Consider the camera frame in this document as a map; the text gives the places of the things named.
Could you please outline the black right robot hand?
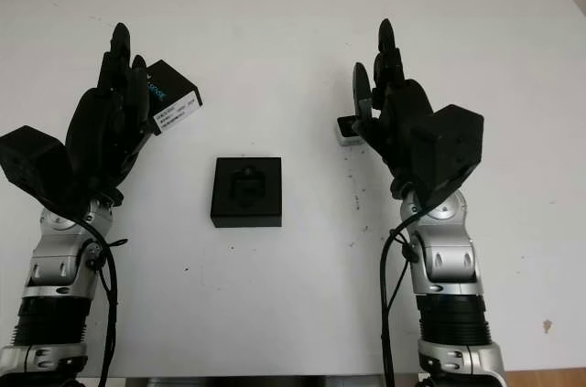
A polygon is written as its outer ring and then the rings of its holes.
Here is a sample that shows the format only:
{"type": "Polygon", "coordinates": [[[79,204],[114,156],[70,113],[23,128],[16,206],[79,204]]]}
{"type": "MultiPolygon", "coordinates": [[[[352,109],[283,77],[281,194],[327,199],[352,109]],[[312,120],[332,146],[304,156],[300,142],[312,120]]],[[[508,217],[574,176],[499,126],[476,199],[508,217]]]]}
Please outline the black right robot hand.
{"type": "Polygon", "coordinates": [[[365,66],[353,67],[353,130],[383,159],[392,176],[391,194],[403,199],[413,188],[410,133],[413,124],[432,113],[422,86],[405,77],[401,52],[389,19],[378,30],[374,86],[365,66]]]}

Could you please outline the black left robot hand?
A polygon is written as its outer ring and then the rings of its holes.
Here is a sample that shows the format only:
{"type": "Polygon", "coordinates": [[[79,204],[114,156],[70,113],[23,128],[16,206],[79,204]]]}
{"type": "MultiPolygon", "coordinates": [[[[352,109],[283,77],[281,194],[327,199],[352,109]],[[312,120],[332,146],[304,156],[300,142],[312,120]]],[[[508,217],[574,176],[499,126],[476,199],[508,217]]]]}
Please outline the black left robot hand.
{"type": "Polygon", "coordinates": [[[147,65],[131,55],[130,33],[118,23],[103,54],[98,81],[71,118],[65,146],[80,188],[113,201],[151,135],[147,65]]]}

